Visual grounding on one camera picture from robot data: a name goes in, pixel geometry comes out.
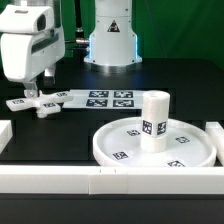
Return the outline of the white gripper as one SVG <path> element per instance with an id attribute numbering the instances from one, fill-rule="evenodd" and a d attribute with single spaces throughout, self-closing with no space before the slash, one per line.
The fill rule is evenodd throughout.
<path id="1" fill-rule="evenodd" d="M 44 71 L 44 83 L 54 84 L 55 63 L 65 54 L 61 5 L 8 4 L 0 14 L 0 32 L 6 78 L 24 83 L 24 95 L 37 98 L 38 87 L 31 80 Z"/>

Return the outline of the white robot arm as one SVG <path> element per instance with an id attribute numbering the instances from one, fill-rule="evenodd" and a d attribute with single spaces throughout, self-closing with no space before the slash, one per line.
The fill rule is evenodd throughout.
<path id="1" fill-rule="evenodd" d="M 131 21 L 132 0 L 95 0 L 95 29 L 84 61 L 106 71 L 141 62 Z M 65 54 L 61 0 L 11 0 L 0 13 L 0 33 L 6 78 L 24 84 L 26 97 L 37 97 L 36 77 L 52 77 Z"/>

